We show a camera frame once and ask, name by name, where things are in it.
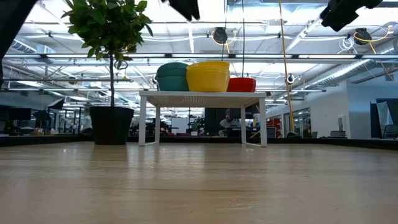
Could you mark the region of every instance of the ceiling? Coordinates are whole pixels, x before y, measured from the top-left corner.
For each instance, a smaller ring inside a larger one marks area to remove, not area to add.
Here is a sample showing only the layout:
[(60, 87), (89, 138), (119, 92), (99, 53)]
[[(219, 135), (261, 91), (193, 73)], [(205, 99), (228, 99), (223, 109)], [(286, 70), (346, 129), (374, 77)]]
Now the ceiling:
[[(145, 14), (154, 22), (150, 25), (154, 37), (152, 38), (146, 30), (143, 30), (144, 40), (142, 47), (137, 53), (195, 53), (195, 54), (281, 54), (282, 39), (280, 33), (280, 15), (277, 1), (244, 0), (245, 11), (242, 13), (241, 1), (234, 0), (198, 0), (201, 20), (191, 24), (168, 4), (162, 4), (160, 0), (148, 1)], [(323, 27), (318, 20), (319, 14), (325, 8), (326, 0), (285, 0), (282, 16), (285, 20), (284, 32), (286, 46), (290, 49), (288, 54), (353, 54), (370, 51), (369, 45), (353, 44), (348, 50), (343, 50), (342, 41), (356, 28), (367, 28), (374, 39), (385, 36), (390, 26), (390, 34), (384, 40), (375, 43), (381, 45), (392, 38), (398, 32), (398, 7), (379, 7), (375, 9), (358, 9), (359, 17), (339, 32), (329, 27)], [(39, 1), (30, 12), (25, 24), (19, 31), (16, 40), (35, 48), (37, 45), (46, 45), (57, 54), (85, 54), (88, 49), (81, 49), (80, 38), (70, 35), (67, 30), (68, 17), (61, 19), (64, 11), (69, 11), (67, 4), (62, 0)], [(243, 18), (245, 18), (245, 29), (243, 32)], [(227, 49), (216, 44), (211, 38), (215, 27), (226, 27), (229, 36)], [(307, 29), (298, 41), (295, 37)], [(10, 48), (9, 54), (20, 54), (21, 52)], [(127, 77), (130, 82), (116, 83), (116, 88), (152, 88), (152, 77), (158, 67), (164, 63), (175, 61), (172, 58), (162, 59), (135, 59), (127, 69), (118, 73), (118, 79)], [(84, 79), (109, 77), (106, 67), (107, 61), (94, 62), (94, 66), (73, 66), (73, 63), (87, 63), (87, 59), (56, 59), (55, 63), (48, 64), (47, 73), (45, 66), (37, 65), (33, 59), (10, 59), (8, 62), (15, 63), (39, 74), (51, 74), (50, 78), (77, 77)], [(194, 60), (183, 60), (192, 63)], [(309, 80), (319, 73), (337, 66), (339, 63), (288, 63), (287, 71), (296, 77), (304, 77)], [(236, 61), (231, 64), (232, 75), (242, 73), (242, 63)], [(276, 63), (245, 62), (244, 73), (257, 80), (258, 86), (279, 88), (284, 85), (284, 64)], [(63, 88), (84, 87), (90, 83), (80, 82), (70, 85), (67, 82), (59, 82)], [(101, 82), (100, 86), (106, 87), (109, 82)], [(120, 92), (120, 96), (128, 100), (136, 100), (135, 92)]]

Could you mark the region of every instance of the desk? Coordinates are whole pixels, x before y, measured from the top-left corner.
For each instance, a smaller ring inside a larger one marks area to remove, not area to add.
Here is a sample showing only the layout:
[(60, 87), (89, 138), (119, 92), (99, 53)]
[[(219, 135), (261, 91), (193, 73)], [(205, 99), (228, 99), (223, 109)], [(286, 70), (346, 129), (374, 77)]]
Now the desk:
[[(140, 120), (138, 145), (157, 144), (160, 140), (160, 108), (161, 107), (202, 107), (202, 108), (240, 108), (241, 126), (246, 126), (245, 109), (257, 102), (260, 104), (261, 144), (267, 146), (266, 93), (204, 93), (192, 91), (140, 91)], [(156, 107), (155, 141), (145, 143), (147, 102)], [(246, 142), (246, 130), (241, 131), (242, 144)]]

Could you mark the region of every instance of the white wall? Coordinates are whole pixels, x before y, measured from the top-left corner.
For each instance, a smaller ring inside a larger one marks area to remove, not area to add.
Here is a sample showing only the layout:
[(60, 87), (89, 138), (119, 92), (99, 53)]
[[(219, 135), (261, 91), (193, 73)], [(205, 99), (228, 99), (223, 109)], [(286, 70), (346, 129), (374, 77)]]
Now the white wall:
[[(310, 93), (305, 101), (293, 101), (293, 111), (305, 108), (311, 109), (311, 129), (318, 131), (318, 137), (329, 136), (330, 131), (337, 131), (339, 116), (345, 116), (345, 131), (350, 138), (346, 82), (341, 82), (337, 87), (328, 87), (324, 93)], [(288, 106), (277, 106), (267, 110), (267, 117), (288, 112)]]
[(0, 93), (0, 105), (15, 106), (21, 108), (32, 108), (44, 110), (44, 108), (59, 99), (50, 95), (39, 95), (37, 92), (28, 92), (28, 96), (21, 96), (19, 93)]
[(347, 92), (351, 138), (369, 139), (371, 138), (370, 103), (376, 103), (376, 99), (381, 98), (398, 98), (398, 82), (387, 82), (384, 77), (360, 84), (348, 82)]

